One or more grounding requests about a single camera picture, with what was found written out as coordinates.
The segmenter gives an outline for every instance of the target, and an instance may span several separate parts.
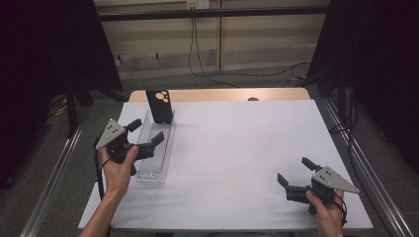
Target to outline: hand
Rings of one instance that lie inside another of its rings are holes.
[[[336,191],[336,195],[341,199],[343,199],[343,193],[340,190]],[[317,209],[316,222],[319,236],[342,237],[342,211],[334,203],[324,205],[312,191],[307,191],[306,196]],[[335,197],[334,200],[342,205],[342,201],[338,197]]]
[[[112,193],[118,197],[123,197],[128,188],[130,180],[130,169],[133,161],[138,153],[138,147],[133,146],[128,153],[126,154],[126,159],[122,164],[118,164],[113,160],[107,160],[110,158],[106,147],[103,147],[99,150],[99,156],[102,164],[104,165],[103,169],[105,171],[107,191],[106,193]]]

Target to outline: forearm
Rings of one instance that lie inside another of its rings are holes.
[[[79,236],[105,236],[123,196],[106,192],[92,218]]]

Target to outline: beige wall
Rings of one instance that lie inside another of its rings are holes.
[[[329,0],[210,0],[210,7],[325,6],[328,3]],[[186,9],[186,1],[176,0],[96,0],[96,5],[99,13]],[[226,70],[310,61],[323,20],[324,15],[197,19],[204,68]],[[150,71],[157,74],[158,71],[163,74],[189,72],[191,19],[107,22],[103,27],[115,58],[120,55],[125,62],[135,58],[141,61],[141,65],[120,68],[121,72],[147,71],[136,73],[134,77],[150,76],[153,74]],[[198,69],[196,58],[192,64]]]

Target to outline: phone case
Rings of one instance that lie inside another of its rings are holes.
[[[145,91],[147,95],[148,105],[155,123],[170,124],[172,122],[173,112],[170,102],[169,92],[162,91]]]

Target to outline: white table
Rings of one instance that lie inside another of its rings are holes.
[[[308,205],[286,200],[276,178],[310,184],[308,157],[351,182],[322,117],[310,100],[172,103],[175,139],[167,180],[132,180],[112,222],[150,231],[289,231],[316,228]],[[126,103],[119,123],[145,117],[146,103]],[[136,142],[139,131],[130,134]],[[79,227],[99,204],[95,186]],[[358,195],[345,193],[348,229],[372,228]]]

